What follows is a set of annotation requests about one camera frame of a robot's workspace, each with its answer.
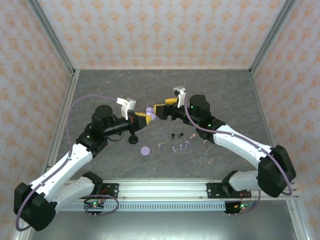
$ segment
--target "purple object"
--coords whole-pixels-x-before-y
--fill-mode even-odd
[[[147,114],[148,116],[151,116],[151,121],[153,121],[153,120],[155,120],[156,119],[156,115],[154,114],[154,113],[152,113],[152,112],[146,112],[145,114]]]
[[[142,156],[148,156],[150,154],[150,148],[147,146],[143,146],[140,150]]]
[[[145,111],[147,112],[147,113],[155,113],[155,110],[154,110],[154,108],[153,107],[147,107],[146,109],[145,109]]]

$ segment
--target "patterned wallpaper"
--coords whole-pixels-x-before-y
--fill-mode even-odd
[[[272,140],[293,160],[320,239],[320,1],[297,1],[254,80]]]
[[[70,79],[26,0],[0,2],[0,239],[14,232],[14,189],[41,174]]]
[[[240,68],[285,0],[40,0],[75,68]]]

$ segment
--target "black cable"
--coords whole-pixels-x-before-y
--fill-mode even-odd
[[[120,139],[117,139],[117,140],[113,140],[113,139],[111,139],[110,137],[107,137],[107,139],[109,139],[110,141],[112,141],[112,142],[119,142],[121,139],[123,139],[124,138],[124,133],[122,132],[121,133],[121,138]]]

